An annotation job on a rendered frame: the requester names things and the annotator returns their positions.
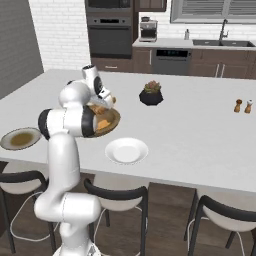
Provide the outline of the dark sink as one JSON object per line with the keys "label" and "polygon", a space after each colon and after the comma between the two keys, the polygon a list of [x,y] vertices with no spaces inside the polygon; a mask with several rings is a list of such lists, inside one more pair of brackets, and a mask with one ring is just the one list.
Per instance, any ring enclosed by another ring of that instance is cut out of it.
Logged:
{"label": "dark sink", "polygon": [[229,46],[229,47],[256,47],[250,41],[239,41],[239,40],[199,40],[193,39],[193,45],[200,46]]}

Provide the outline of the brown sausage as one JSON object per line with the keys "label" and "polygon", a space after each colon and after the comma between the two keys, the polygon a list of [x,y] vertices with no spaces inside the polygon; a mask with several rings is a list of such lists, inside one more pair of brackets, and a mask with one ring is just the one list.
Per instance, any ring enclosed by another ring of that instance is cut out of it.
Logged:
{"label": "brown sausage", "polygon": [[90,105],[89,108],[96,114],[96,115],[103,115],[106,112],[106,108],[98,105]]}

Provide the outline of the silver coffee machine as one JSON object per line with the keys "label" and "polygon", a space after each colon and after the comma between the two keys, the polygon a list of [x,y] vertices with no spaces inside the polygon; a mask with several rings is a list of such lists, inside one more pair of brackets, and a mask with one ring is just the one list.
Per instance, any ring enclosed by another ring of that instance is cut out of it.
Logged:
{"label": "silver coffee machine", "polygon": [[157,20],[144,16],[140,21],[140,42],[155,42],[157,40]]}

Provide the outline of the window with blinds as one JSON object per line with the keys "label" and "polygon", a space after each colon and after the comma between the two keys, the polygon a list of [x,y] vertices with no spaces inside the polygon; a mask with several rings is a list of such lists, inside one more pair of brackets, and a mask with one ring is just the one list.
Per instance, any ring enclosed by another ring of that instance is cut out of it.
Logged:
{"label": "window with blinds", "polygon": [[171,23],[256,24],[256,0],[172,0]]}

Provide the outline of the grey plate with brown centre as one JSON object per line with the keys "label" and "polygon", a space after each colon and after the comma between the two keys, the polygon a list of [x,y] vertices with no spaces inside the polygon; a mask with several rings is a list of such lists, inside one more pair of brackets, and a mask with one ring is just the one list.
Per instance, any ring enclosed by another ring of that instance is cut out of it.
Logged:
{"label": "grey plate with brown centre", "polygon": [[23,150],[37,143],[40,138],[41,132],[37,128],[19,128],[4,135],[0,146],[6,150]]}

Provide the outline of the brown bowl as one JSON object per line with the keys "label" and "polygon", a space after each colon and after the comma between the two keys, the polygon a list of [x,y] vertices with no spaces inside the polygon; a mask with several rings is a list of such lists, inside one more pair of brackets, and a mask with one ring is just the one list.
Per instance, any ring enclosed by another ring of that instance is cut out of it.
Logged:
{"label": "brown bowl", "polygon": [[[96,115],[89,106],[83,108],[84,116],[83,123],[84,127],[82,133],[85,137],[100,137],[109,132],[111,132],[119,123],[121,116],[117,110],[114,108],[107,109],[103,115]],[[98,130],[98,123],[101,120],[107,120],[110,122],[110,125],[104,129]]]}

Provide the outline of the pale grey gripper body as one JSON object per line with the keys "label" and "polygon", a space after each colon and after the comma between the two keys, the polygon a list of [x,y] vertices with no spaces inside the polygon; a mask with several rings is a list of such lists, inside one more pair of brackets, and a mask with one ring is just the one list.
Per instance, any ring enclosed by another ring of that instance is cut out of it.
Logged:
{"label": "pale grey gripper body", "polygon": [[106,98],[92,97],[89,101],[89,105],[96,105],[111,109],[114,107],[114,102],[111,95],[107,96]]}

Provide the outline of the black and white bar stool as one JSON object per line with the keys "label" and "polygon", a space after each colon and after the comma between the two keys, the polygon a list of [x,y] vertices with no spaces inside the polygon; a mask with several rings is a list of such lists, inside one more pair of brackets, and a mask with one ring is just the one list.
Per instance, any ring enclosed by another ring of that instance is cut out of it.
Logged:
{"label": "black and white bar stool", "polygon": [[141,211],[140,251],[135,256],[146,256],[146,234],[148,231],[148,188],[149,182],[135,178],[122,178],[115,174],[96,174],[94,181],[84,180],[84,187],[89,194],[99,198],[101,213],[97,225],[89,225],[89,235],[93,242],[102,215],[105,215],[106,226],[110,226],[109,212],[123,212],[133,208]]}
{"label": "black and white bar stool", "polygon": [[234,237],[238,236],[242,256],[246,256],[240,233],[256,230],[256,196],[196,189],[184,233],[188,256],[194,256],[201,220],[210,220],[230,232],[226,249],[230,248]]}
{"label": "black and white bar stool", "polygon": [[9,162],[5,164],[3,172],[0,173],[0,203],[12,254],[16,253],[14,238],[18,238],[18,236],[12,233],[12,224],[18,213],[15,214],[13,219],[9,218],[6,195],[24,195],[29,193],[33,201],[36,201],[39,194],[46,190],[48,184],[48,171],[45,167],[36,167],[35,164]]}

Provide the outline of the white plate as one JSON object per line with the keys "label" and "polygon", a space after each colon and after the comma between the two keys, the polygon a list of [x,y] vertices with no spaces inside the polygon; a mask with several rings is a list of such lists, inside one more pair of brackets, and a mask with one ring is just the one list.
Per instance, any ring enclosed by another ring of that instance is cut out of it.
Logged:
{"label": "white plate", "polygon": [[136,164],[149,153],[148,146],[141,140],[131,137],[119,138],[105,148],[106,157],[118,164]]}

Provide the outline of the black wall oven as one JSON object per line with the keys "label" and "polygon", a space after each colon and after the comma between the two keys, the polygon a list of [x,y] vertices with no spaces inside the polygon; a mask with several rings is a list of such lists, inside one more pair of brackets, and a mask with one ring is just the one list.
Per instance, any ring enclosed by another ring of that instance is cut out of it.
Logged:
{"label": "black wall oven", "polygon": [[92,58],[130,59],[132,0],[85,0]]}

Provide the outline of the dark dishwasher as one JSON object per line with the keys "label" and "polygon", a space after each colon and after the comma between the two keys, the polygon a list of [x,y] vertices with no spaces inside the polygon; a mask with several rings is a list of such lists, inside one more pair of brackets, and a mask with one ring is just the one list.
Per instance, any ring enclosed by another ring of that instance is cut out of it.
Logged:
{"label": "dark dishwasher", "polygon": [[152,71],[155,74],[186,76],[191,53],[191,49],[157,48],[152,51]]}

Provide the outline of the brown and white salt shaker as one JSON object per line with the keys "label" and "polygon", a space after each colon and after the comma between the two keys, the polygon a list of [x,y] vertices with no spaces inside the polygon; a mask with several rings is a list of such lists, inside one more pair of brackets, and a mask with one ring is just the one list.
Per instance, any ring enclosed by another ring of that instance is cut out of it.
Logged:
{"label": "brown and white salt shaker", "polygon": [[247,106],[244,110],[245,113],[249,114],[251,112],[251,108],[252,108],[252,104],[253,104],[253,100],[247,100]]}

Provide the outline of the silver tap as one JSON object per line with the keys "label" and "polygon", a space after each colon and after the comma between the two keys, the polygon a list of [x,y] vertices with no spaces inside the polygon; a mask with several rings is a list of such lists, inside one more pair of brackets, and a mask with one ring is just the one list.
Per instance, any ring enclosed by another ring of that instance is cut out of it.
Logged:
{"label": "silver tap", "polygon": [[228,24],[228,20],[224,19],[222,22],[221,31],[219,34],[219,41],[222,41],[224,38],[228,38],[229,31],[225,31],[225,25]]}

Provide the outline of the brown base cupboards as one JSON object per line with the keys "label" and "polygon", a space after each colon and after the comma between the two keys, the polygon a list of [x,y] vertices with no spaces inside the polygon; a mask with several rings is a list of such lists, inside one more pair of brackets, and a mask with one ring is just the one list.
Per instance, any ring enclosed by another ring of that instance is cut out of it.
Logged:
{"label": "brown base cupboards", "polygon": [[[155,74],[152,51],[157,48],[134,47],[131,59],[92,58],[100,71]],[[186,76],[256,79],[256,50],[191,49]]]}

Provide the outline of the plant in black pot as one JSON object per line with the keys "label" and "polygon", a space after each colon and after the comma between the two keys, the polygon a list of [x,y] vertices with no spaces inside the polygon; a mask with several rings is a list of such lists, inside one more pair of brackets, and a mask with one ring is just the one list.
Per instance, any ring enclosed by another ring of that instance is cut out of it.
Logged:
{"label": "plant in black pot", "polygon": [[161,86],[155,80],[148,82],[139,94],[139,99],[147,106],[156,106],[163,101]]}

